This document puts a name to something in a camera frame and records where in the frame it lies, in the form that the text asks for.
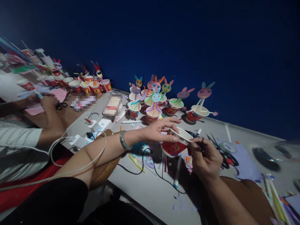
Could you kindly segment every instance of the woman's right hand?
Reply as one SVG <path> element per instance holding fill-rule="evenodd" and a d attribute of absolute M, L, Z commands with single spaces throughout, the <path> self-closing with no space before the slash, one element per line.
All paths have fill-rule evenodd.
<path fill-rule="evenodd" d="M 203 140 L 203 149 L 201 144 L 202 138 L 193 138 L 188 146 L 188 152 L 192 156 L 193 172 L 195 172 L 204 184 L 213 183 L 219 178 L 219 171 L 223 162 L 223 157 L 210 140 Z"/>

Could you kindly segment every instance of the dark blue wall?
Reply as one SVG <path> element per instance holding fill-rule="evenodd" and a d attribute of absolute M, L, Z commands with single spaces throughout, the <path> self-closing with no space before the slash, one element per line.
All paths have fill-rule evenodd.
<path fill-rule="evenodd" d="M 154 73 L 168 97 L 216 81 L 204 106 L 219 120 L 299 137 L 299 5 L 266 1 L 21 1 L 2 3 L 0 35 L 44 48 L 70 74 L 99 62 L 113 87 Z"/>

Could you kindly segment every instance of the white marker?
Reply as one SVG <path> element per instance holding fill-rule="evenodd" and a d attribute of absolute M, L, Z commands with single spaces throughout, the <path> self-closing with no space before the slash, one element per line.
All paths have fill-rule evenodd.
<path fill-rule="evenodd" d="M 141 123 L 141 120 L 137 120 L 137 121 L 122 121 L 121 123 Z"/>
<path fill-rule="evenodd" d="M 177 169 L 176 169 L 176 175 L 174 179 L 174 187 L 178 188 L 178 180 L 179 180 L 179 174 L 180 174 L 180 167 L 181 167 L 181 156 L 179 156 L 178 162 L 177 162 Z"/>
<path fill-rule="evenodd" d="M 201 131 L 202 131 L 202 130 L 199 129 L 199 130 L 197 131 L 196 135 L 200 135 Z"/>

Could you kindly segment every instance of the table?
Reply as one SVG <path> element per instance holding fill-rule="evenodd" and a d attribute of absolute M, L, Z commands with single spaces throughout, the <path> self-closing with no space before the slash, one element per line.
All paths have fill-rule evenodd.
<path fill-rule="evenodd" d="M 125 105 L 128 100 L 126 100 L 124 97 L 126 94 L 122 93 L 123 99 L 122 103 Z M 106 101 L 108 100 L 110 94 L 106 93 L 104 94 L 97 102 L 97 104 L 93 107 L 93 112 L 98 112 L 99 114 L 102 114 L 103 108 L 105 106 Z M 89 114 L 88 111 L 82 112 L 82 114 L 77 118 L 84 119 Z M 177 112 L 177 117 L 182 117 L 184 114 L 183 112 Z M 145 121 L 145 114 L 141 114 L 137 120 L 142 119 Z M 128 121 L 129 115 L 125 115 L 121 121 Z M 195 125 L 190 125 L 185 122 L 182 122 L 179 127 L 194 131 L 199 128 L 202 129 L 202 135 L 205 135 L 205 133 L 210 134 L 214 137 L 218 137 L 219 139 L 223 141 L 229 141 L 229 135 L 231 137 L 231 141 L 234 143 L 235 141 L 239 141 L 241 145 L 243 145 L 247 151 L 249 152 L 250 156 L 254 160 L 255 164 L 257 165 L 258 169 L 263 173 L 272 173 L 275 175 L 276 180 L 280 182 L 275 182 L 275 186 L 279 193 L 282 193 L 284 190 L 290 190 L 293 192 L 297 192 L 293 185 L 293 178 L 296 177 L 297 171 L 299 171 L 299 165 L 292 164 L 289 165 L 287 168 L 282 170 L 281 172 L 271 172 L 264 166 L 262 166 L 253 156 L 252 153 L 252 147 L 261 146 L 263 144 L 268 143 L 274 143 L 281 141 L 283 139 L 272 137 L 266 134 L 258 133 L 252 130 L 248 130 L 242 127 L 238 127 L 232 124 L 224 123 L 222 121 L 213 119 L 213 118 L 203 118 L 202 119 L 205 123 L 202 122 L 196 122 Z M 113 122 L 112 125 L 109 127 L 112 132 L 118 132 L 120 131 L 121 121 L 118 123 Z M 130 130 L 133 129 L 131 124 L 123 124 L 124 130 Z M 81 136 L 84 136 L 86 132 L 89 132 L 90 129 L 87 126 L 84 126 L 84 121 L 78 122 L 75 124 L 69 131 L 68 136 L 74 136 L 76 134 L 79 134 Z M 72 148 L 72 146 L 69 145 L 68 141 L 64 141 L 63 145 L 70 149 L 72 152 L 76 152 L 77 150 Z M 139 172 L 139 169 L 133 164 L 131 159 L 125 155 L 120 159 L 119 162 L 121 165 L 123 165 L 125 168 L 132 172 Z M 158 173 L 161 175 L 162 169 L 157 170 Z M 223 176 L 229 176 L 234 178 L 232 170 L 223 170 L 222 171 Z M 173 183 L 173 178 L 169 174 L 165 174 L 165 179 L 169 182 Z M 189 224 L 200 224 L 200 215 L 197 211 L 186 211 L 186 210 L 173 210 L 174 204 L 177 206 L 179 201 L 174 199 L 173 196 L 178 196 L 178 192 L 171 187 L 170 184 L 165 182 L 164 180 L 160 179 L 159 177 L 155 176 L 153 173 L 145 170 L 145 173 L 142 173 L 140 175 L 133 175 L 122 168 L 117 168 L 114 173 L 111 174 L 111 176 L 108 178 L 110 182 L 112 182 L 114 185 L 116 185 L 118 188 L 120 188 L 123 192 L 125 192 L 128 196 L 130 196 L 133 200 L 138 202 L 140 205 L 142 205 L 144 208 L 146 208 L 148 211 L 153 213 L 155 216 L 157 216 L 159 219 L 161 219 L 166 224 L 183 224 L 186 223 L 188 220 Z M 178 189 L 181 191 L 184 191 L 181 184 L 178 185 Z M 192 208 L 195 204 L 193 202 L 196 202 L 197 199 L 195 199 L 191 195 L 185 195 L 180 194 L 182 202 L 184 202 L 185 206 L 187 208 Z"/>

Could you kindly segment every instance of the scissors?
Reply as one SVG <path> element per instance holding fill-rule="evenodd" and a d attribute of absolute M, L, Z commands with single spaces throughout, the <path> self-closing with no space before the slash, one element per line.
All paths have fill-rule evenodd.
<path fill-rule="evenodd" d="M 65 102 L 60 102 L 57 106 L 56 106 L 56 109 L 57 110 L 62 110 L 63 108 L 66 108 L 68 106 L 67 103 Z"/>

